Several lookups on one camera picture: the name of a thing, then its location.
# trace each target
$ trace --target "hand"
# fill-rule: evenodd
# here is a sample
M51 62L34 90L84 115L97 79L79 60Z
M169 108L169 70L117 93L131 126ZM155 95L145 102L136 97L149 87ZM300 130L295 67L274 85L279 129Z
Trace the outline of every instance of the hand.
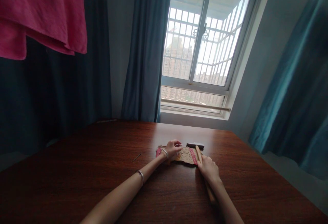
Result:
M222 183L219 175L219 167L216 166L212 158L202 155L203 162L197 161L198 168L204 178L210 184Z
M167 146L165 147L165 150L168 154L168 159L172 160L176 155L177 152L182 150L182 144L179 140L170 140L167 143Z

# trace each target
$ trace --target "wrist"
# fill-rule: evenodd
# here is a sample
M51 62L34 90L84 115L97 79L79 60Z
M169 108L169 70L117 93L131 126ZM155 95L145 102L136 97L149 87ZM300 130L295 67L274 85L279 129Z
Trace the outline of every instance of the wrist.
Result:
M167 160L167 155L163 151L160 153L160 155L158 157L160 158L161 162L164 162Z
M223 182L220 179L220 177L209 178L207 181L208 181L208 183L210 184L211 187L224 188Z

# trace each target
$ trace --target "nail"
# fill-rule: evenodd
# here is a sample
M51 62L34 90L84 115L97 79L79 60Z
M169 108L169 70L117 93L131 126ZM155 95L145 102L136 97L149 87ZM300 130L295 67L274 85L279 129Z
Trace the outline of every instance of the nail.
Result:
M141 153L132 162L134 162L140 155L141 155Z

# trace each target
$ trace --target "teal curtain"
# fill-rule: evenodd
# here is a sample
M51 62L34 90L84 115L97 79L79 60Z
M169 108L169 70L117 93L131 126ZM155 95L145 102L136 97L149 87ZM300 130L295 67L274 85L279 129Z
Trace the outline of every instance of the teal curtain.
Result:
M156 122L170 0L135 0L122 117Z
M107 0L84 4L87 54L61 54L28 38L25 60L0 59L1 154L32 154L111 117Z
M328 178L328 0L309 0L281 57L249 142Z

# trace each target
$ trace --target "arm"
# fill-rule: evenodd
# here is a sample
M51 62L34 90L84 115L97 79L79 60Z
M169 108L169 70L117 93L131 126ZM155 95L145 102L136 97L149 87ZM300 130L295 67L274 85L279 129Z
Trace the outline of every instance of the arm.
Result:
M203 163L197 161L199 170L214 191L226 223L244 223L224 188L223 182L220 179L218 166L216 166L210 157L202 156L202 158Z
M181 143L178 140L169 141L165 148L168 157L172 158L178 151L182 150L182 147L180 146ZM144 183L148 180L154 170L165 160L167 160L167 156L166 153L162 151L158 157L153 159L140 170L143 173ZM137 195L141 187L142 177L136 172L104 197L83 219L81 224L114 223L130 204L132 199Z

